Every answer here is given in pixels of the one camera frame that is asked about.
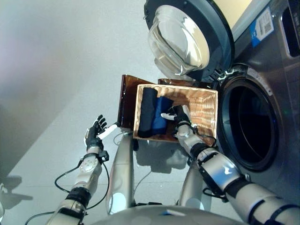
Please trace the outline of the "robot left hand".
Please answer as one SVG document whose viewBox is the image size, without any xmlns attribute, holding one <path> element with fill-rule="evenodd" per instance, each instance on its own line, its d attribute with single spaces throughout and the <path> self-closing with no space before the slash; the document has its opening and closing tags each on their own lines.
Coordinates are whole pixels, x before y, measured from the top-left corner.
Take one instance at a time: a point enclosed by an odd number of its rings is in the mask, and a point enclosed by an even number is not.
<svg viewBox="0 0 300 225">
<path fill-rule="evenodd" d="M 103 115 L 99 115 L 94 120 L 91 127 L 86 130 L 84 136 L 86 150 L 88 151 L 94 146 L 97 146 L 101 150 L 103 150 L 104 147 L 102 141 L 119 126 L 120 124 L 118 122 L 115 122 L 108 126 L 105 117 Z"/>
</svg>

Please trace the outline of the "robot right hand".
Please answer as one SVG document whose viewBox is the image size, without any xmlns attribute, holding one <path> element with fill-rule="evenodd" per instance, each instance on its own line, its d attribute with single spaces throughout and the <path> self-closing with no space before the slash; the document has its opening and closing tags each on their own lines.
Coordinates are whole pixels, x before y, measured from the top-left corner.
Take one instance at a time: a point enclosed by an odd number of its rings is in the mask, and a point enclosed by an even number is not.
<svg viewBox="0 0 300 225">
<path fill-rule="evenodd" d="M 181 123 L 191 125 L 190 111 L 187 105 L 173 105 L 167 112 L 161 113 L 160 115 L 166 120 L 175 121 L 176 125 Z"/>
</svg>

